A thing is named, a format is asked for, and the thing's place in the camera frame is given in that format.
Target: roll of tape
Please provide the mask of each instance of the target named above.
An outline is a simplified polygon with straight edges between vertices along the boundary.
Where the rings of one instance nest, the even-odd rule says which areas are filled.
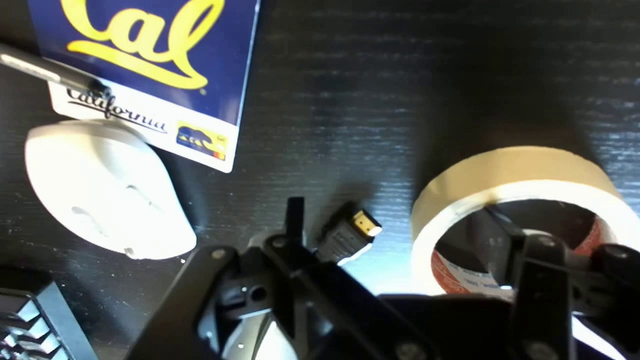
[[[443,295],[431,272],[438,241],[490,204],[565,203],[594,213],[602,242],[640,251],[640,221],[595,164],[564,151],[515,147],[465,159],[435,177],[412,213],[412,272],[425,295]]]

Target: cal logo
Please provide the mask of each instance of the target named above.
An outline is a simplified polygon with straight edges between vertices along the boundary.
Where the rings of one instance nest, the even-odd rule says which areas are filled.
[[[187,54],[216,26],[224,0],[187,0],[170,23],[141,8],[123,8],[106,28],[92,24],[87,0],[59,5],[65,20],[84,36],[67,43],[70,52],[100,59],[174,88],[196,91],[208,85]],[[165,51],[156,51],[163,30]]]
[[[226,161],[228,140],[226,137],[216,133],[204,133],[179,123],[175,145],[213,157],[218,161]]]

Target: black desk surface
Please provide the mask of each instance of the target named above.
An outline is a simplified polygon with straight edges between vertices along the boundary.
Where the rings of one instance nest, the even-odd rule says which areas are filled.
[[[27,44],[19,8],[3,7],[0,38]],[[640,5],[611,0],[264,0],[233,173],[165,164],[201,245],[244,249],[281,225],[291,194],[307,199],[311,232],[343,201],[361,201],[386,228],[350,269],[376,292],[410,291],[410,206],[467,155],[568,148],[640,206],[637,14]],[[22,147],[57,118],[41,82],[0,68],[0,264],[52,272],[97,354],[122,358],[179,259],[132,262],[47,216]]]

